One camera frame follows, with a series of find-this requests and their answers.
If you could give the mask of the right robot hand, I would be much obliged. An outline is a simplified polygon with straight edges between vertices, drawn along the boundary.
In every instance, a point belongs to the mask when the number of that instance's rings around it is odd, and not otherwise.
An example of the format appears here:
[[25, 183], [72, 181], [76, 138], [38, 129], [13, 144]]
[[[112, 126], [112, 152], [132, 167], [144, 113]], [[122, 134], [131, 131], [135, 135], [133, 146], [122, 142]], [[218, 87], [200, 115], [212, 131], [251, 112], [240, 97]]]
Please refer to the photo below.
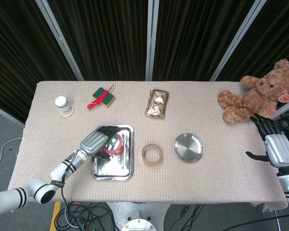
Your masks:
[[259, 114], [254, 114], [250, 120], [258, 129], [266, 155], [255, 155], [249, 151], [246, 155], [253, 160], [269, 162], [275, 168], [289, 167], [289, 140], [280, 133], [275, 122]]

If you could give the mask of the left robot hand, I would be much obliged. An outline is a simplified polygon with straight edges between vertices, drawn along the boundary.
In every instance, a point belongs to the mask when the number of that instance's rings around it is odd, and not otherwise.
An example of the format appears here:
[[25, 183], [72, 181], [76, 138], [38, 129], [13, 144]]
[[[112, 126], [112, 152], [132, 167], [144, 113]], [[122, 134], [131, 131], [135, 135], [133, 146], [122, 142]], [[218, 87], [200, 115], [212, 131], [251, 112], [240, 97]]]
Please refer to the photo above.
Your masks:
[[120, 128], [118, 126], [98, 127], [80, 143], [79, 148], [83, 150], [87, 154], [87, 156], [94, 156], [119, 131], [120, 131]]

